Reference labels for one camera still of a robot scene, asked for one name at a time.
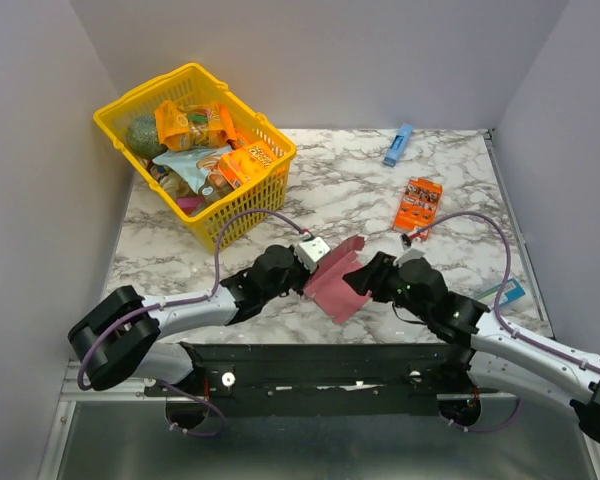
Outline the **pink paper box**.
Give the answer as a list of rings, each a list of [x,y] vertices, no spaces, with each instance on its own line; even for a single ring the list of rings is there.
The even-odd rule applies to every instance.
[[[320,261],[316,273],[304,287],[304,295],[313,300],[334,324],[345,323],[370,299],[369,295],[357,294],[343,279],[362,267],[358,253],[364,245],[362,236],[347,238]]]

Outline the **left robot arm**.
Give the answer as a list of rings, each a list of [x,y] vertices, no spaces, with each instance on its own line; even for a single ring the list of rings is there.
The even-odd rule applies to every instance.
[[[181,395],[194,393],[200,368],[182,347],[160,345],[185,331],[242,323],[277,297],[302,293],[330,248],[315,237],[290,247],[272,245],[251,267],[211,290],[172,296],[142,296],[134,287],[116,289],[68,333],[80,360],[81,390],[108,390],[130,377],[166,380]]]

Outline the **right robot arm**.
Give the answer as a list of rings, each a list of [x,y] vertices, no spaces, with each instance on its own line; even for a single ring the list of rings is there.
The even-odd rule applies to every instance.
[[[476,384],[570,409],[580,430],[600,443],[600,354],[585,352],[499,317],[449,290],[423,258],[403,262],[383,252],[343,277],[359,295],[403,308],[439,339],[470,351],[440,367],[440,379],[460,392]]]

